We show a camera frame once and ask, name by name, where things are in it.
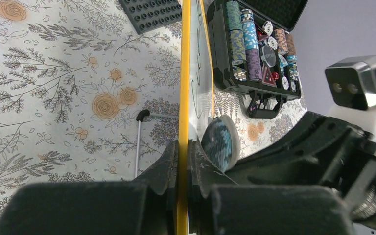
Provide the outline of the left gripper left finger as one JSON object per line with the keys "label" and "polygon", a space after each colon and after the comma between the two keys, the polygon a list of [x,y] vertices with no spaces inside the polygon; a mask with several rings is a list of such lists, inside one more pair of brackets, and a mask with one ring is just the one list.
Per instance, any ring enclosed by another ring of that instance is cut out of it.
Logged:
{"label": "left gripper left finger", "polygon": [[40,183],[18,190],[0,235],[173,235],[178,141],[132,181]]}

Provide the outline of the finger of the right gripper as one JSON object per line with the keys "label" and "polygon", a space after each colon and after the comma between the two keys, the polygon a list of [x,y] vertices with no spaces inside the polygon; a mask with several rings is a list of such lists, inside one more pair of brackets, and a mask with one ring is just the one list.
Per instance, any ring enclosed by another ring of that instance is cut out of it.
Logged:
{"label": "finger of the right gripper", "polygon": [[369,138],[357,125],[306,112],[286,135],[226,174],[238,184],[331,186],[354,149]]}

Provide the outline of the yellow framed whiteboard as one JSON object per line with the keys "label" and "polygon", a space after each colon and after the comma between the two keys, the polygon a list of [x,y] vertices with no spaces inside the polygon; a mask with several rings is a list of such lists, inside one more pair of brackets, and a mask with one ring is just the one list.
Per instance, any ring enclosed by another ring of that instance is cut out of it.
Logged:
{"label": "yellow framed whiteboard", "polygon": [[181,37],[176,234],[187,235],[188,142],[199,140],[214,115],[212,57],[202,0],[184,0]]}

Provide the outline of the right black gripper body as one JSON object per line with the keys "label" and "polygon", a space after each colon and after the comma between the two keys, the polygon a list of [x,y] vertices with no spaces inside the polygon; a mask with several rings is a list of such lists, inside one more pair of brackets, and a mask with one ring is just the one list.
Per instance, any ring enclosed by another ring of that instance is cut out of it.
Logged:
{"label": "right black gripper body", "polygon": [[341,180],[338,191],[351,220],[376,230],[376,142],[371,133],[355,141]]}

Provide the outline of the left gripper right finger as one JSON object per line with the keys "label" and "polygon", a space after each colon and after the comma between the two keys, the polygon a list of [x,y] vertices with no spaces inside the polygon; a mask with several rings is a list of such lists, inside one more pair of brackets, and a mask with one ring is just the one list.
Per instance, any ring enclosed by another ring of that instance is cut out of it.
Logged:
{"label": "left gripper right finger", "polygon": [[198,235],[351,235],[341,199],[320,186],[240,185],[197,141],[187,153],[188,229]]}

